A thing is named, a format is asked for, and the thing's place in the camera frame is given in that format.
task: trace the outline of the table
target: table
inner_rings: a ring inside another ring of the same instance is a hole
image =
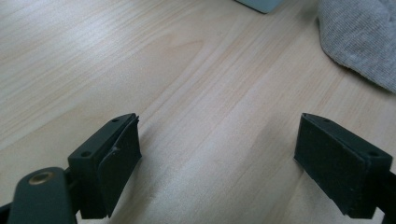
[[[380,223],[344,217],[292,158],[303,112],[396,156],[395,95],[318,34],[315,0],[1,2],[0,204],[135,112],[143,158],[113,217],[80,223]]]

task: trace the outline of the light blue object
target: light blue object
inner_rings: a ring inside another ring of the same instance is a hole
[[[236,0],[242,4],[252,7],[260,12],[268,13],[272,11],[283,0]]]

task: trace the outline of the light wood tabletop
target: light wood tabletop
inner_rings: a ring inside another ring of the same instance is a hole
[[[380,223],[344,217],[293,159],[304,112],[396,156],[396,96],[318,34],[316,0],[0,2],[0,204],[136,113],[143,158],[113,217],[80,223]]]

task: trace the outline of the gray cloth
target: gray cloth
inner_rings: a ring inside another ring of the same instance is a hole
[[[319,0],[318,18],[327,55],[396,93],[396,0]]]

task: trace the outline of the fabric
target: fabric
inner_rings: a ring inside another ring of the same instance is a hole
[[[396,0],[319,0],[318,18],[327,55],[396,93]]]

